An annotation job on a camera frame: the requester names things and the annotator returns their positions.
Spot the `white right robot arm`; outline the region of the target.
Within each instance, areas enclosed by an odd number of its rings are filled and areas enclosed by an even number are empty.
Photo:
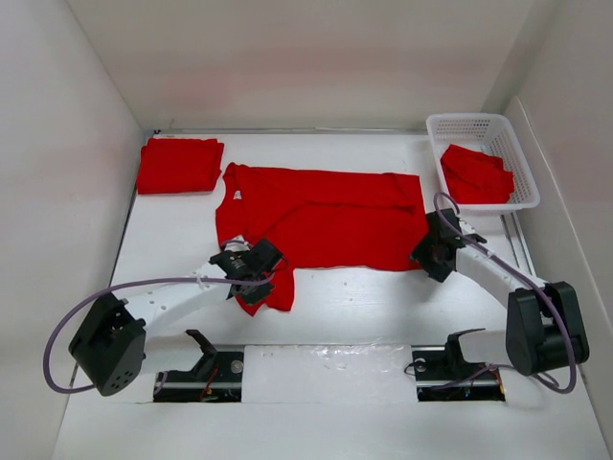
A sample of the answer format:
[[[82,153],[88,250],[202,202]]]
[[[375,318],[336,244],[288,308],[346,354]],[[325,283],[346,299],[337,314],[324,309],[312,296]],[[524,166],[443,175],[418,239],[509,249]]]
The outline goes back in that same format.
[[[411,253],[428,277],[443,283],[459,273],[506,309],[505,350],[523,376],[567,368],[569,383],[590,355],[579,299],[566,282],[550,283],[510,265],[478,234],[465,234],[451,209],[426,215],[427,233]]]

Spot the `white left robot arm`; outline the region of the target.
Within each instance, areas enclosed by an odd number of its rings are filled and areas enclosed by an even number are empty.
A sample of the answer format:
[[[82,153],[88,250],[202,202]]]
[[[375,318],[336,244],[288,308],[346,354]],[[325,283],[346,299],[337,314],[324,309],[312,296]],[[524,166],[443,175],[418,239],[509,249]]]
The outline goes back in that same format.
[[[92,302],[69,352],[93,387],[104,397],[123,391],[142,372],[151,370],[148,343],[193,312],[228,299],[251,306],[275,288],[273,277],[284,255],[263,239],[254,245],[231,241],[191,274],[141,281],[153,289],[121,299],[112,291]]]

